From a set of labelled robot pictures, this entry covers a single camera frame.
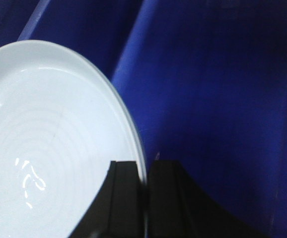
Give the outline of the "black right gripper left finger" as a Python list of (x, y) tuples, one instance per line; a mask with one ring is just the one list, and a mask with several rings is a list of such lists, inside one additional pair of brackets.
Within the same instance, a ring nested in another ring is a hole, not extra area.
[(144, 238), (142, 184), (135, 161), (112, 161), (71, 238)]

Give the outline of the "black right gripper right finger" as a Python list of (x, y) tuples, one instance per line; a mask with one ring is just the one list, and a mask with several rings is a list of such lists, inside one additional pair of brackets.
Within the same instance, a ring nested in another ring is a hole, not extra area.
[(259, 238), (213, 201), (177, 161), (154, 161), (148, 174), (148, 237)]

